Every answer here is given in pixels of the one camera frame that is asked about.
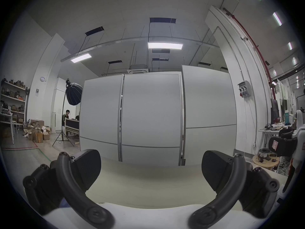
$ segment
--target round wooden table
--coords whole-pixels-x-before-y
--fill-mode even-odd
[[[279,157],[270,157],[270,158],[271,158],[271,160],[264,159],[264,161],[261,163],[261,162],[258,161],[259,160],[258,156],[254,155],[252,160],[253,160],[254,164],[270,170],[271,168],[277,166],[280,163],[280,158]]]

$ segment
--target computer monitor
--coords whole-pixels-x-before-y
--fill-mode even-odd
[[[271,106],[271,124],[274,124],[275,120],[280,117],[278,110],[278,102],[274,99],[271,99]]]

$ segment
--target tripod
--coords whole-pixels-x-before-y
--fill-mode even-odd
[[[64,104],[65,104],[65,98],[66,98],[66,92],[65,92],[65,96],[63,97],[63,107],[64,107]],[[57,138],[56,138],[56,140],[54,141],[54,143],[53,143],[53,145],[55,144],[55,142],[56,141],[62,141],[62,142],[70,142],[71,143],[71,141],[69,140],[69,138],[65,135],[65,137],[66,137],[66,139],[67,140],[64,140],[63,139],[63,135],[65,135],[64,133],[63,133],[63,125],[61,125],[61,132],[59,133],[59,135],[57,136]]]

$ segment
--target white column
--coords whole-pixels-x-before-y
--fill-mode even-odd
[[[270,123],[270,87],[261,59],[250,40],[243,40],[246,34],[221,10],[211,6],[205,22],[214,33],[233,84],[237,112],[235,148],[254,154],[252,147],[254,143],[258,147],[262,137],[258,129]],[[244,80],[252,86],[248,99],[243,99],[238,89]]]
[[[50,73],[55,64],[55,60],[63,46],[64,40],[56,33],[44,53],[42,54],[37,69],[35,71],[32,85],[30,89],[29,102],[27,107],[27,118],[28,119],[43,119],[43,106],[45,97],[52,100],[52,96],[45,96],[45,90],[49,80]],[[45,81],[41,82],[40,78],[44,77]],[[50,115],[45,118],[46,121],[50,119]]]

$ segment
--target person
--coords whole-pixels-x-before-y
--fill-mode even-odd
[[[69,114],[70,114],[70,110],[67,109],[66,113],[63,115],[63,118],[62,118],[62,126],[65,126],[65,118],[69,119]]]

